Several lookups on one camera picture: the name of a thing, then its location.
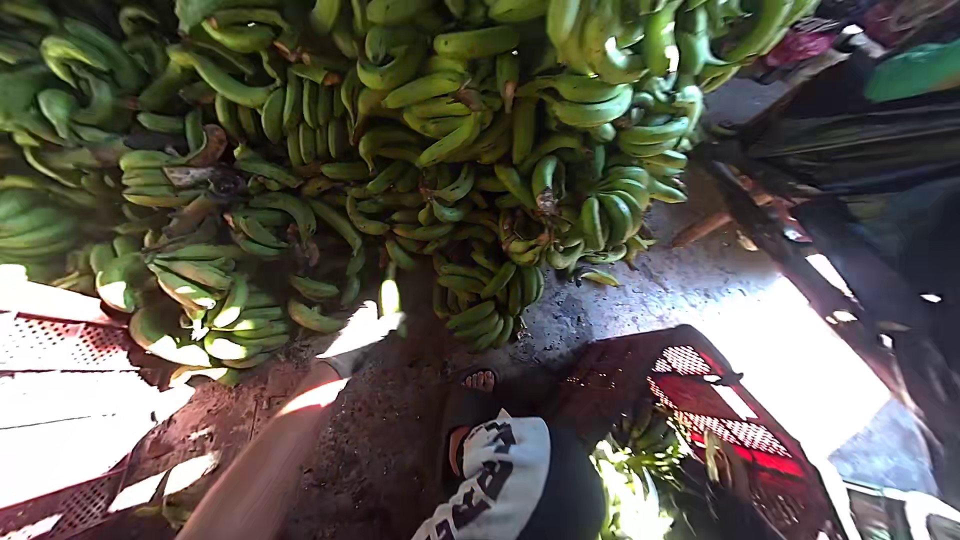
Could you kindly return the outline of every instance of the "person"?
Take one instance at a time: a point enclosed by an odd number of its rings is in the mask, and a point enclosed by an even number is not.
[[[359,349],[321,359],[206,493],[178,539],[276,537],[300,465],[326,425],[326,406],[365,355]],[[438,459],[449,499],[413,539],[594,540],[606,503],[587,450],[572,431],[511,417],[497,405],[495,386],[495,373],[479,369],[451,388]]]

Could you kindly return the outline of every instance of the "black lettering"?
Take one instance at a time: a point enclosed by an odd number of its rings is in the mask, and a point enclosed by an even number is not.
[[[490,509],[490,505],[483,499],[481,499],[479,503],[474,504],[473,494],[473,488],[470,488],[470,490],[464,494],[464,503],[454,504],[453,506],[453,526],[458,530],[468,525],[470,522],[477,519],[477,516]]]
[[[513,471],[514,464],[510,461],[484,461],[483,471],[477,477],[477,483],[487,497],[496,501],[500,490],[503,489],[503,484],[507,483]]]
[[[497,432],[496,436],[493,438],[493,441],[500,441],[500,446],[497,446],[493,449],[494,454],[509,454],[510,447],[516,444],[516,439],[514,438],[514,427],[510,424],[504,424],[500,430]]]
[[[437,540],[453,540],[453,529],[450,528],[450,522],[443,520],[437,524]]]

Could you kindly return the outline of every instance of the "fabric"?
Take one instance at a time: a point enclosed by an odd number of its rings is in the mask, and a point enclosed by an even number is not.
[[[420,525],[414,539],[516,539],[540,499],[549,463],[546,423],[501,411],[469,433],[464,443],[466,480]]]
[[[606,503],[599,475],[572,433],[541,418],[496,419],[463,444],[466,480],[414,540],[593,540]]]
[[[960,86],[960,39],[925,43],[876,67],[863,90],[879,103]]]

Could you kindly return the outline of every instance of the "perforated crate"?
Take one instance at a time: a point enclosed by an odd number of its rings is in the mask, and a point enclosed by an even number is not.
[[[548,416],[572,425],[595,445],[646,394],[644,386],[674,410],[700,457],[707,428],[733,445],[751,465],[754,506],[784,537],[812,540],[821,531],[835,533],[826,489],[800,444],[693,327],[589,344]]]
[[[131,371],[141,354],[99,299],[31,282],[0,290],[0,371]],[[0,538],[69,538],[99,525],[120,491],[129,455],[104,475],[0,508]]]

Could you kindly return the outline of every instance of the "banana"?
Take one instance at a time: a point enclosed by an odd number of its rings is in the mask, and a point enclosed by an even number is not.
[[[90,248],[89,266],[94,275],[100,274],[116,258],[113,246],[107,242],[94,244]]]
[[[300,102],[303,110],[303,121],[307,126],[316,129],[320,124],[317,123],[318,95],[320,94],[320,85],[310,79],[303,80],[302,101]]]
[[[398,240],[400,240],[400,238],[397,240],[387,240],[387,255],[390,257],[390,260],[392,260],[399,268],[404,270],[415,270],[417,268],[417,262],[410,257],[407,252],[403,251],[403,248],[401,248],[397,243]]]
[[[592,282],[598,282],[603,285],[610,285],[613,287],[618,287],[622,283],[618,280],[613,274],[604,272],[596,268],[590,268],[587,272],[580,272],[577,274],[580,278],[584,280],[590,280]]]
[[[561,122],[575,128],[595,128],[609,122],[626,112],[634,98],[632,86],[624,85],[614,97],[598,103],[579,103],[567,100],[554,99],[542,93],[540,97],[547,102],[550,111]]]
[[[547,0],[546,33],[560,50],[570,38],[580,11],[580,0]]]
[[[476,323],[460,325],[460,329],[454,332],[453,335],[463,337],[464,339],[477,338],[492,332],[497,326],[502,328],[503,320],[500,318],[500,314],[494,310]]]
[[[254,242],[253,240],[248,240],[242,234],[232,233],[230,237],[233,238],[233,242],[236,243],[236,245],[241,250],[257,258],[265,258],[265,259],[278,258],[280,255],[283,254],[283,250],[281,249],[272,248],[272,247]]]
[[[263,347],[242,345],[236,343],[237,338],[231,338],[229,333],[212,331],[204,337],[204,350],[221,360],[242,360],[263,352]]]
[[[359,61],[357,76],[366,87],[374,90],[392,90],[409,82],[417,75],[417,69],[426,57],[426,51],[426,43],[421,42],[397,47],[393,51],[394,59],[386,65]]]
[[[586,262],[593,263],[603,263],[603,262],[617,262],[624,258],[627,255],[627,246],[620,244],[618,246],[611,247],[606,252],[597,252],[593,255],[584,256]]]
[[[403,123],[413,131],[431,138],[444,138],[462,126],[469,115],[441,116],[438,118],[421,118],[412,114],[408,109],[403,111]]]
[[[373,24],[393,26],[410,21],[432,4],[431,0],[371,0],[367,4],[367,18]]]
[[[440,276],[437,278],[437,283],[458,292],[471,292],[475,294],[482,292],[485,287],[483,282],[466,276]]]
[[[444,116],[466,116],[470,114],[469,107],[453,101],[447,96],[421,100],[413,105],[408,105],[403,111],[419,118],[443,118]]]
[[[616,140],[616,144],[620,147],[620,150],[635,158],[649,158],[651,156],[656,156],[657,154],[662,154],[667,150],[672,150],[679,143],[679,137],[671,138],[665,140],[664,142],[658,142],[654,144],[633,144],[621,139],[620,137],[618,137]]]
[[[287,89],[283,100],[283,132],[292,133],[303,119],[303,79],[287,68]]]
[[[475,325],[476,323],[489,317],[495,309],[496,303],[493,300],[488,300],[487,302],[483,302],[459,314],[451,316],[446,322],[446,327],[450,330],[456,330],[461,327]]]
[[[523,310],[523,277],[522,272],[514,274],[507,283],[507,311],[516,317]]]
[[[528,209],[537,209],[533,191],[528,182],[520,178],[519,173],[510,165],[497,163],[493,166],[496,178]]]
[[[433,205],[426,205],[417,212],[417,222],[426,227],[437,222],[437,216],[433,215]]]
[[[497,313],[496,321],[493,328],[489,329],[488,333],[482,334],[476,338],[476,341],[473,342],[473,347],[471,350],[475,353],[479,353],[485,349],[488,349],[494,342],[496,342],[503,332],[503,329],[506,327],[503,317]]]
[[[415,165],[423,168],[437,164],[458,150],[469,146],[480,135],[481,117],[482,114],[479,112],[473,112],[470,116],[465,117],[460,127],[424,150],[417,158]]]
[[[585,155],[588,151],[587,147],[584,146],[584,138],[579,132],[557,132],[538,144],[530,154],[524,158],[523,162],[517,167],[517,170],[523,174],[530,174],[543,156],[552,154],[561,148],[570,148],[581,155]]]
[[[464,163],[460,169],[460,176],[457,177],[457,180],[443,189],[434,190],[432,195],[448,203],[456,203],[470,193],[473,189],[475,178],[476,175],[473,167],[469,163]]]
[[[205,261],[168,260],[158,262],[157,266],[161,266],[186,280],[208,286],[212,289],[229,290],[233,285],[233,276]]]
[[[634,218],[630,214],[630,208],[619,197],[609,193],[598,193],[596,195],[610,223],[610,244],[617,246],[627,241],[632,236]]]
[[[381,126],[368,130],[357,143],[360,158],[367,163],[370,171],[376,170],[373,157],[384,146],[398,143],[420,143],[420,136],[397,126]]]
[[[140,296],[135,288],[142,281],[145,270],[139,253],[115,258],[97,273],[97,295],[108,306],[133,313],[140,307]]]
[[[335,97],[333,86],[320,85],[320,89],[317,92],[318,128],[327,126],[330,123],[330,120],[333,119],[333,100]]]
[[[590,251],[600,251],[604,247],[600,227],[600,201],[596,197],[589,197],[580,209],[580,230],[584,233],[584,243]]]
[[[329,34],[342,9],[343,0],[316,0],[310,12],[310,26],[321,36]]]
[[[117,161],[124,172],[135,169],[153,169],[158,167],[176,167],[184,165],[183,158],[171,156],[158,150],[131,150]]]
[[[156,276],[156,282],[160,285],[160,288],[179,304],[199,306],[206,309],[213,309],[217,306],[217,299],[214,294],[198,284],[153,263],[147,263],[147,268]]]
[[[320,301],[340,294],[340,289],[331,283],[317,282],[301,276],[290,276],[287,281],[309,300]]]
[[[467,214],[473,209],[473,202],[469,199],[464,200],[456,207],[446,207],[436,199],[430,200],[430,207],[433,215],[444,223],[456,223],[463,221]]]
[[[234,79],[214,61],[188,51],[182,45],[172,45],[167,49],[167,55],[170,63],[193,67],[201,79],[237,105],[259,109],[274,91],[273,85],[247,86]]]
[[[531,191],[537,208],[549,214],[555,213],[557,201],[564,196],[564,182],[565,168],[557,157],[544,156],[538,161],[531,179]]]
[[[312,163],[317,158],[317,141],[314,133],[313,128],[306,123],[300,124],[297,140],[300,144],[300,156],[306,164]]]
[[[241,144],[233,151],[233,166],[254,175],[276,180],[288,187],[297,187],[302,180],[287,169],[264,160],[250,147]]]
[[[502,311],[500,312],[500,318],[503,319],[503,328],[500,329],[500,333],[497,335],[496,339],[490,344],[490,347],[494,349],[499,349],[500,347],[503,347],[504,345],[506,345],[507,342],[510,341],[510,338],[513,337],[514,335],[514,318]],[[477,342],[475,342],[475,345],[477,346],[486,345],[485,336],[481,336],[479,339],[477,339]]]
[[[600,103],[622,95],[631,86],[628,84],[611,85],[596,77],[561,73],[546,77],[537,77],[516,90],[517,97],[537,97],[541,90],[553,88],[566,101],[578,103]]]
[[[263,104],[263,109],[260,110],[263,134],[273,144],[279,144],[283,140],[283,112],[286,105],[286,95],[286,88],[277,88],[270,94],[270,97]]]
[[[652,163],[660,167],[683,170],[686,167],[686,155],[676,150],[664,150],[655,156],[643,159],[644,164]]]
[[[32,188],[5,188],[0,197],[0,219],[10,219],[32,208],[42,200],[40,191]]]
[[[255,209],[278,209],[293,216],[297,222],[300,239],[306,242],[317,232],[317,217],[313,210],[293,195],[287,193],[265,193],[250,200],[250,206]]]
[[[250,23],[248,26],[221,26],[212,19],[201,23],[206,33],[231,51],[243,54],[257,53],[273,44],[276,32],[269,25]]]
[[[240,121],[240,127],[243,129],[243,140],[254,144],[263,140],[263,130],[261,128],[263,121],[259,118],[259,113],[256,110],[250,107],[237,106],[237,118]]]
[[[321,315],[316,307],[307,307],[293,299],[287,303],[287,312],[295,323],[312,331],[332,333],[344,327],[343,322]]]
[[[49,207],[33,207],[0,222],[0,239],[19,236],[34,229],[54,223],[63,216],[63,210]]]
[[[28,249],[50,244],[64,238],[72,238],[77,228],[73,216],[62,216],[57,221],[40,222],[35,228],[16,236],[0,237],[0,250]]]
[[[250,298],[250,285],[247,277],[243,274],[233,276],[233,287],[224,301],[218,305],[216,312],[210,319],[210,326],[213,328],[224,327],[240,317],[248,299]]]
[[[453,223],[439,223],[437,225],[427,225],[417,227],[416,225],[398,224],[393,226],[394,234],[404,236],[421,242],[436,240],[442,236],[450,234],[454,229]]]
[[[387,97],[383,98],[383,106],[388,109],[400,109],[456,91],[464,82],[463,75],[453,71],[440,71],[424,75],[392,90],[387,94]]]
[[[543,296],[543,274],[539,268],[533,266],[521,266],[520,272],[523,278],[522,304],[527,307]]]
[[[367,218],[360,210],[357,209],[356,198],[352,195],[347,197],[347,217],[350,220],[350,223],[353,224],[353,227],[356,227],[358,231],[365,234],[384,234],[390,230],[390,225],[383,223],[382,221],[375,221]]]
[[[678,116],[661,126],[633,126],[617,133],[617,139],[627,144],[655,144],[677,138],[690,128],[690,119]]]
[[[656,243],[657,240],[644,240],[639,234],[627,239],[627,253],[624,255],[624,260],[627,265],[630,266],[631,270],[637,270],[637,267],[634,265],[634,259],[637,254],[648,251],[650,246]]]
[[[547,10],[547,0],[517,2],[516,0],[497,0],[487,11],[487,17],[502,23],[517,23],[542,17]]]
[[[633,218],[633,224],[627,230],[627,236],[633,236],[640,230],[640,227],[643,227],[643,214],[646,212],[646,207],[627,191],[614,190],[609,191],[609,193],[623,201],[627,209],[629,209],[630,216]]]
[[[440,34],[433,38],[433,49],[440,55],[471,60],[512,51],[519,43],[519,31],[513,26],[501,25]]]
[[[308,201],[308,203],[317,217],[323,219],[331,229],[339,233],[340,236],[347,241],[347,244],[349,244],[350,248],[353,250],[354,258],[362,257],[363,239],[360,237],[360,234],[357,232],[357,230],[353,228],[350,220],[339,211],[331,208],[321,201],[311,200]]]
[[[347,154],[348,143],[347,120],[340,116],[335,117],[326,125],[326,144],[330,156],[335,160],[343,159]]]
[[[253,241],[276,249],[284,249],[290,245],[268,231],[251,212],[235,212],[232,216],[234,224]]]
[[[79,61],[101,71],[109,71],[107,57],[84,39],[50,35],[40,42],[39,50],[50,70],[74,88],[78,86],[70,67],[71,61]]]
[[[264,337],[277,337],[286,335],[290,331],[290,325],[286,321],[270,321],[266,325],[253,330],[233,331],[233,336],[241,339],[262,339]]]
[[[583,241],[577,242],[574,246],[566,247],[562,251],[550,246],[546,249],[546,261],[557,270],[565,270],[576,264],[577,260],[584,254],[585,249],[586,244]]]
[[[148,353],[189,366],[210,366],[210,357],[199,345],[190,342],[182,331],[170,324],[173,311],[157,304],[138,309],[127,330],[133,341]]]
[[[472,258],[474,262],[476,262],[483,268],[490,270],[491,272],[498,272],[500,270],[500,265],[493,262],[489,258],[487,258],[487,255],[482,252],[473,251],[472,253],[470,253],[470,258]]]
[[[594,128],[589,128],[587,133],[590,137],[600,143],[613,142],[616,139],[616,128],[613,124],[601,124]]]
[[[500,292],[503,287],[507,286],[507,283],[513,278],[515,272],[516,265],[509,261],[505,262],[480,292],[480,298],[487,299]]]
[[[191,244],[169,252],[154,255],[159,260],[216,260],[241,258],[243,252],[236,246],[223,244]]]
[[[683,193],[676,187],[660,182],[657,179],[653,179],[650,182],[650,198],[657,199],[658,201],[664,201],[664,203],[685,203],[686,202],[686,193]]]

